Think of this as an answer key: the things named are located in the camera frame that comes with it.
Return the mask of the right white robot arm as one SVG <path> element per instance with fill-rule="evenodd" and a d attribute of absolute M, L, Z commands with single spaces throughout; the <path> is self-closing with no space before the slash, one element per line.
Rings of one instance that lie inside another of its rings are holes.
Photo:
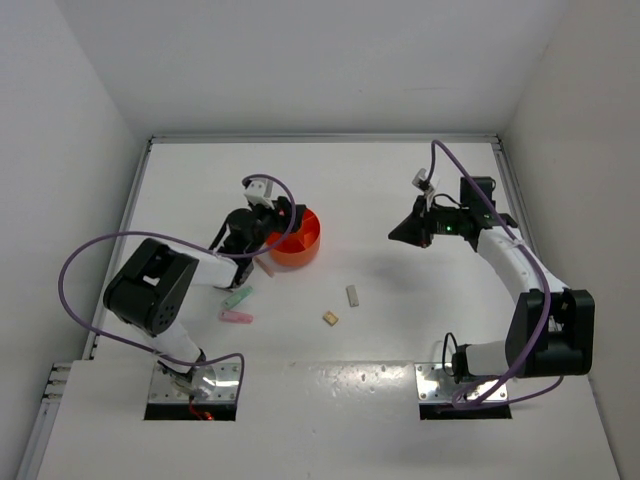
<path fill-rule="evenodd" d="M 595 300 L 553 275 L 524 242 L 516 221 L 496 211 L 493 179 L 462 178 L 460 200 L 453 206 L 437 203 L 436 186 L 424 170 L 412 183 L 421 193 L 389 239 L 427 248 L 437 235 L 463 238 L 494 269 L 515 304 L 504 340 L 457 346 L 451 360 L 455 380 L 589 373 Z"/>

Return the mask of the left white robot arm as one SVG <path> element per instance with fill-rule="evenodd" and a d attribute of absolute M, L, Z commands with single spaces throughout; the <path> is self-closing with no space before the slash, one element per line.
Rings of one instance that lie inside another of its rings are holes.
<path fill-rule="evenodd" d="M 236 209 L 226 216 L 207 253 L 147 238 L 106 287 L 103 305 L 148 340 L 162 356 L 158 363 L 166 373 L 188 379 L 206 359 L 178 321 L 189 288 L 242 286 L 253 271 L 252 255 L 270 235 L 298 232 L 306 210 L 284 196 Z"/>

